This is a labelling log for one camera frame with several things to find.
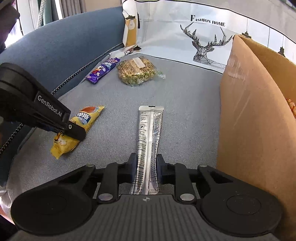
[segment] purple wrapper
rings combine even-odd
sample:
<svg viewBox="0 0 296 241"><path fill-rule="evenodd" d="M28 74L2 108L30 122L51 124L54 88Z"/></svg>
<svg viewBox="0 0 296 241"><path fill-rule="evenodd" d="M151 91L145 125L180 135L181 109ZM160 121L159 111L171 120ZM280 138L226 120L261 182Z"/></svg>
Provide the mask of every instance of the purple wrapper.
<svg viewBox="0 0 296 241"><path fill-rule="evenodd" d="M120 61L118 58L110 58L106 62L96 67L86 78L94 84L98 82L105 74L112 70Z"/></svg>

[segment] silver foil package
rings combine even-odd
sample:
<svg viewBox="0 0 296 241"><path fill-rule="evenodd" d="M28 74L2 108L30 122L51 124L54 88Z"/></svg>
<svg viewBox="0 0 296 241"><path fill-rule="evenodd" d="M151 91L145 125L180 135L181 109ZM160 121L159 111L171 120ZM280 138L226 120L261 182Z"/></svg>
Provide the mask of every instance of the silver foil package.
<svg viewBox="0 0 296 241"><path fill-rule="evenodd" d="M156 155L161 134L162 106L140 106L138 126L138 162L130 194L157 194Z"/></svg>

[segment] snack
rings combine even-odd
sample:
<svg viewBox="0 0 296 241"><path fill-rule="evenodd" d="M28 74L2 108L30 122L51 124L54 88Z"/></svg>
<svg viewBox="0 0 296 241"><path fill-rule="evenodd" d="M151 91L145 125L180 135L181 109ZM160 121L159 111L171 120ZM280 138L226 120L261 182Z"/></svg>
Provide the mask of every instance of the snack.
<svg viewBox="0 0 296 241"><path fill-rule="evenodd" d="M119 78L127 85L140 85L154 76L165 78L147 58L141 56L121 61L117 66Z"/></svg>
<svg viewBox="0 0 296 241"><path fill-rule="evenodd" d="M286 101L287 101L287 103L288 103L288 105L289 105L289 107L290 107L290 109L291 109L291 111L293 113L294 118L296 119L296 106L295 106L295 103L290 99L288 99L288 100L286 99Z"/></svg>
<svg viewBox="0 0 296 241"><path fill-rule="evenodd" d="M161 134L162 106L140 106L138 126L138 162L130 194L157 194L159 191L156 155Z"/></svg>
<svg viewBox="0 0 296 241"><path fill-rule="evenodd" d="M112 70L120 61L118 58L110 58L106 62L96 67L86 78L94 84L98 82L105 74Z"/></svg>
<svg viewBox="0 0 296 241"><path fill-rule="evenodd" d="M83 127L87 133L103 109L104 106L85 107L70 121ZM62 154L72 151L78 145L78 143L78 140L66 136L63 133L58 133L54 137L54 144L50 152L56 159L59 159Z"/></svg>

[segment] plastic packaged biscuit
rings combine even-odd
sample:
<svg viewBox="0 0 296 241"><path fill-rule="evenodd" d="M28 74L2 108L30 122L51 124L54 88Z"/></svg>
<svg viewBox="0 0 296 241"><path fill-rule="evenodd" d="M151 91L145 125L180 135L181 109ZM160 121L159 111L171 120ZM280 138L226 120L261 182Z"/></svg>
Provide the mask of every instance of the plastic packaged biscuit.
<svg viewBox="0 0 296 241"><path fill-rule="evenodd" d="M165 78L165 75L143 56L121 61L117 70L119 78L130 86L141 85L154 77Z"/></svg>
<svg viewBox="0 0 296 241"><path fill-rule="evenodd" d="M70 121L83 127L87 133L103 109L104 106L85 107ZM59 159L62 154L72 151L78 145L78 143L78 140L64 135L63 133L58 133L54 137L54 144L50 152L56 159Z"/></svg>

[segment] screw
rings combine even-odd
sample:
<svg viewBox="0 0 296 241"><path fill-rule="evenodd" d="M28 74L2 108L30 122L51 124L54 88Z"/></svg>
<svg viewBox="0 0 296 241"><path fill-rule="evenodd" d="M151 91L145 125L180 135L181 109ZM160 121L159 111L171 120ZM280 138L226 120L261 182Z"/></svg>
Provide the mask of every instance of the screw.
<svg viewBox="0 0 296 241"><path fill-rule="evenodd" d="M113 195L110 193L102 193L98 196L101 201L110 201L113 198Z"/></svg>
<svg viewBox="0 0 296 241"><path fill-rule="evenodd" d="M182 195L180 195L180 199L183 201L192 201L194 199L194 195L190 193L183 193Z"/></svg>

